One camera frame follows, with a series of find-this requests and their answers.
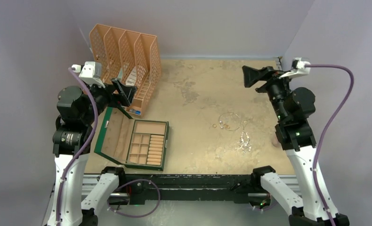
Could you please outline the green jewelry box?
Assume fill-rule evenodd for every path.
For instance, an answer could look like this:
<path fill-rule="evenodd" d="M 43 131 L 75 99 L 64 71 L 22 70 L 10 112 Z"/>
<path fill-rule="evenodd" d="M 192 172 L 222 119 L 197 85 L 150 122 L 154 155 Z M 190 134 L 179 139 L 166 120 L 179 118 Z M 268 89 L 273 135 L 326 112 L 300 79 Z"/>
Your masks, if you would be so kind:
<path fill-rule="evenodd" d="M 164 169 L 169 140 L 167 121 L 134 119 L 123 110 L 107 108 L 94 152 L 130 169 Z"/>

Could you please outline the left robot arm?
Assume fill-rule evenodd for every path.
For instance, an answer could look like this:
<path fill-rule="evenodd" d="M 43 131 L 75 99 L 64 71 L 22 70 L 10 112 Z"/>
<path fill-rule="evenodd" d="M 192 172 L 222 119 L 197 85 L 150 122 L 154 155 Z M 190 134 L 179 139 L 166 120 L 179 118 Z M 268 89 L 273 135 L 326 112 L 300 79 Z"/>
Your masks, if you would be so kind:
<path fill-rule="evenodd" d="M 98 116 L 107 108 L 129 106 L 137 88 L 118 79 L 98 86 L 81 82 L 58 94 L 53 154 L 56 164 L 54 201 L 48 220 L 50 226 L 96 226 L 110 194 L 125 190 L 127 180 L 121 167 L 106 167 L 100 181 L 82 199 L 83 177 Z"/>

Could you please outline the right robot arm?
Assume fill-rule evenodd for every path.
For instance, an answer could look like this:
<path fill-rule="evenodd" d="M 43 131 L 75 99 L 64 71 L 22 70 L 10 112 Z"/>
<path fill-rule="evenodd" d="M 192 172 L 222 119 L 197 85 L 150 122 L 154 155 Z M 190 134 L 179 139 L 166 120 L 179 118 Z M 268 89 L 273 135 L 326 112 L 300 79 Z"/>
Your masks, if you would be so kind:
<path fill-rule="evenodd" d="M 266 93 L 277 116 L 275 134 L 295 172 L 300 193 L 292 191 L 271 166 L 255 168 L 251 187 L 267 191 L 284 209 L 291 226 L 348 226 L 348 217 L 341 214 L 327 190 L 319 162 L 320 143 L 308 123 L 315 112 L 315 95 L 305 87 L 290 89 L 292 79 L 306 76 L 312 65 L 297 62 L 284 72 L 271 66 L 255 69 L 243 66 L 244 86 L 257 82 L 258 93 Z"/>

